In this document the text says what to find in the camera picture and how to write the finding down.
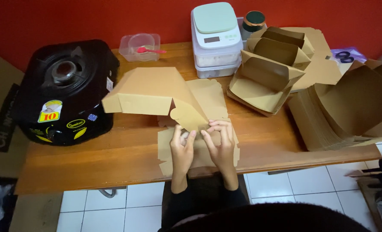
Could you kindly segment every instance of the white tiled floor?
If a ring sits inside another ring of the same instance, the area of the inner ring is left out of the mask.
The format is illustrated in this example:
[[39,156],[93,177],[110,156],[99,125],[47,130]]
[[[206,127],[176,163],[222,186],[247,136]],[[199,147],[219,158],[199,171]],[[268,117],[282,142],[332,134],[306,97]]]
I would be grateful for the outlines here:
[[[378,143],[382,154],[382,142]],[[305,202],[322,205],[354,218],[376,231],[356,181],[346,175],[378,167],[378,161],[337,164],[268,175],[245,174],[252,203]],[[64,192],[57,232],[148,232],[161,226],[164,183],[129,185],[114,198],[97,190]]]

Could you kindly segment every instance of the plastic food container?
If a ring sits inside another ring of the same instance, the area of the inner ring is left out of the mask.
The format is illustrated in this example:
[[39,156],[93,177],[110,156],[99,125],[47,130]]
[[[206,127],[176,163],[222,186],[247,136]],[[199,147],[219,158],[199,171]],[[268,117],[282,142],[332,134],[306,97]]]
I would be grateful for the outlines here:
[[139,47],[145,47],[151,50],[159,50],[160,44],[161,41],[158,34],[140,33],[136,35],[126,35],[121,39],[119,54],[121,54],[128,62],[157,61],[160,58],[158,53],[137,53],[137,49]]
[[243,49],[243,41],[240,40],[234,46],[218,49],[203,49],[198,45],[194,28],[193,12],[191,11],[191,33],[192,47],[194,51],[194,61],[196,67],[224,66],[235,65],[241,57],[241,49]]
[[232,65],[214,66],[214,67],[199,67],[195,63],[195,69],[197,70],[198,78],[213,78],[222,76],[231,76],[237,71],[241,64],[241,59],[238,59],[237,63]]

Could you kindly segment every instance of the wooden tabletop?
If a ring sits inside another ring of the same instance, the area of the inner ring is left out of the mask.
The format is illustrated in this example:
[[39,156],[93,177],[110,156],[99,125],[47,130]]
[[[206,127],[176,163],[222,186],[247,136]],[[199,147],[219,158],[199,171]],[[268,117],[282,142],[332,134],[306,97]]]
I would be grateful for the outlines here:
[[[136,67],[175,66],[183,78],[197,78],[192,43],[161,45],[167,53],[155,62],[121,62],[118,79]],[[231,77],[216,78],[225,90]],[[307,152],[288,108],[266,118],[225,96],[229,117],[240,147],[239,173],[304,168],[381,158],[375,145],[339,151]],[[98,189],[169,180],[157,158],[157,132],[164,130],[157,117],[114,114],[112,130],[96,139],[71,147],[53,147],[31,142],[20,174],[16,194]],[[189,171],[190,177],[209,176],[215,167]]]

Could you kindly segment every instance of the digital kitchen scale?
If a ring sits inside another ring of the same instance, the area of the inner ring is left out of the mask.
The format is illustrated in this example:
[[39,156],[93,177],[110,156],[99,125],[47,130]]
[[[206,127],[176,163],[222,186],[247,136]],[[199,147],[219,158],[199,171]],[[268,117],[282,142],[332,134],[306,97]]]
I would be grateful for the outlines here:
[[229,3],[210,3],[193,9],[197,41],[204,49],[230,47],[241,34],[234,9]]

